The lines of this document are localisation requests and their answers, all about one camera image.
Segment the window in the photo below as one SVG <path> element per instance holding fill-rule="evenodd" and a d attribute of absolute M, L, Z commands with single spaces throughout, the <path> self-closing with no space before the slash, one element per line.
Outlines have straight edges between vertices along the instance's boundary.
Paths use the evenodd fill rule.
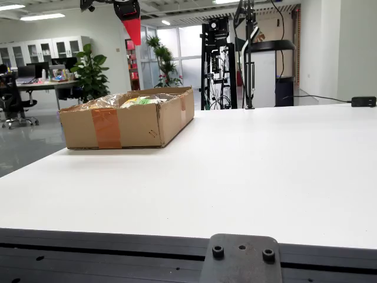
<path fill-rule="evenodd" d="M 181 45 L 181 56 L 201 55 L 201 25 L 178 28 Z"/>
<path fill-rule="evenodd" d="M 177 74 L 183 76 L 183 86 L 194 88 L 195 108 L 200 109 L 200 76 L 201 76 L 201 25 L 183 28 L 158 29 L 157 36 L 161 43 L 170 49 L 177 66 Z M 141 27 L 141 69 L 143 88 L 154 87 L 158 83 L 160 70 L 152 49 L 146 44 L 146 38 L 156 35 L 156 29 Z"/>

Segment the brown tape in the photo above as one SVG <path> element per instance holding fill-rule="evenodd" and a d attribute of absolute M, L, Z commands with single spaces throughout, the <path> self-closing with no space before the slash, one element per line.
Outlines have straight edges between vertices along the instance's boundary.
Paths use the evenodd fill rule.
<path fill-rule="evenodd" d="M 93 109 L 92 119 L 100 149 L 121 149 L 116 109 Z"/>
<path fill-rule="evenodd" d="M 181 129 L 186 125 L 186 101 L 185 96 L 181 96 Z"/>
<path fill-rule="evenodd" d="M 184 101 L 184 96 L 181 96 L 181 110 L 186 110 L 186 102 Z"/>

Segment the cardboard box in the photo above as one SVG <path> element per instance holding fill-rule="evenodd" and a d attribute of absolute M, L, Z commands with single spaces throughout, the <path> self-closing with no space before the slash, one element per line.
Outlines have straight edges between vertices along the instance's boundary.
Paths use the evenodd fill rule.
<path fill-rule="evenodd" d="M 158 104 L 129 108 L 80 110 L 82 105 L 60 110 L 65 141 L 69 149 L 120 149 L 164 147 L 194 117 L 191 87 L 165 87 L 129 91 L 117 95 L 117 105 L 130 98 L 167 93 L 175 97 Z M 89 101 L 88 106 L 95 104 Z"/>

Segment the black pole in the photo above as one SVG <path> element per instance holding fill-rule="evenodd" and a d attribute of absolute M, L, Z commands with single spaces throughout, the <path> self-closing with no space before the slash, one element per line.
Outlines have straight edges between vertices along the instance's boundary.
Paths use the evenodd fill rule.
<path fill-rule="evenodd" d="M 205 86 L 204 86 L 204 68 L 206 63 L 206 25 L 201 25 L 201 82 L 200 82 L 200 109 L 204 110 L 206 104 L 206 98 L 204 96 Z"/>
<path fill-rule="evenodd" d="M 230 76 L 230 104 L 232 109 L 237 109 L 237 86 L 236 86 L 236 58 L 234 44 L 228 43 L 229 76 Z"/>

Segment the white table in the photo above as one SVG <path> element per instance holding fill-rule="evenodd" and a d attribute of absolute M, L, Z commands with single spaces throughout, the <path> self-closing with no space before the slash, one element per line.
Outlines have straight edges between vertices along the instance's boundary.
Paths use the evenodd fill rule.
<path fill-rule="evenodd" d="M 60 110 L 60 103 L 58 92 L 56 90 L 60 88 L 72 88 L 77 85 L 77 81 L 46 81 L 45 83 L 38 84 L 20 84 L 17 85 L 19 91 L 35 91 L 35 90 L 55 90 L 55 95 L 57 97 L 58 109 Z"/>
<path fill-rule="evenodd" d="M 377 248 L 377 108 L 195 115 L 165 149 L 64 149 L 1 178 L 0 227 Z"/>

